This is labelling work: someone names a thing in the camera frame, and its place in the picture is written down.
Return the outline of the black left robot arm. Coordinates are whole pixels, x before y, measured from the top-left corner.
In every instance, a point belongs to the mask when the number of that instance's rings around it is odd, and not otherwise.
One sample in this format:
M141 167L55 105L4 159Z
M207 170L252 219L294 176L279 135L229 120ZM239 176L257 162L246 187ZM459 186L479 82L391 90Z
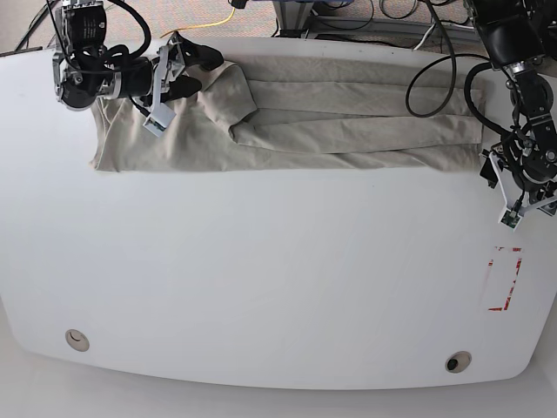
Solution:
M467 1L474 29L488 55L466 76L465 100L471 113L500 140L482 152L480 175L499 187L504 209L500 223L515 228L528 212L556 214L556 126L553 90L536 67L556 55L554 1ZM471 96L475 76L502 71L512 104L512 124L504 128L482 115Z

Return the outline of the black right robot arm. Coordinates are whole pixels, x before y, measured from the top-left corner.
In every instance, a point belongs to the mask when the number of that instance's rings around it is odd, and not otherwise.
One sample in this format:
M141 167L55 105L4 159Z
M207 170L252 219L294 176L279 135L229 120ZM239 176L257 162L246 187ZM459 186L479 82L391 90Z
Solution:
M148 23L126 2L113 4L129 13L143 32L143 43L134 51L124 44L105 45L108 24L102 1L63 1L56 10L47 7L57 39L55 92L67 108L83 111L97 98L128 98L143 116L160 119L163 104L201 90L201 81L185 74L187 68L213 71L224 63L221 52L176 31L155 57L147 57Z

